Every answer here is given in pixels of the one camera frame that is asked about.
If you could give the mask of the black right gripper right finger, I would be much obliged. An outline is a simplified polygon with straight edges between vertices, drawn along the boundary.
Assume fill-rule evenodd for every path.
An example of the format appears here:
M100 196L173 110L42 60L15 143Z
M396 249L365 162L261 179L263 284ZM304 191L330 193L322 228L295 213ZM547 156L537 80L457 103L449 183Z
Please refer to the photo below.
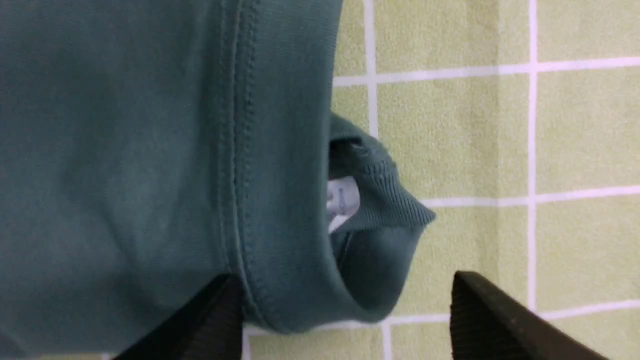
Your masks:
M477 272L455 273L450 312L455 360L602 359Z

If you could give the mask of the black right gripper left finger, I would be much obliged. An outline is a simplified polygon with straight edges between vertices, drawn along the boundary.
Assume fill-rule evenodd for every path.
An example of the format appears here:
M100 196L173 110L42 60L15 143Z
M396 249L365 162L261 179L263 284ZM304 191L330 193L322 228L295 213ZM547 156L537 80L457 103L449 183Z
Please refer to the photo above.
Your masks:
M169 319L117 360L240 360L243 352L242 281L219 275Z

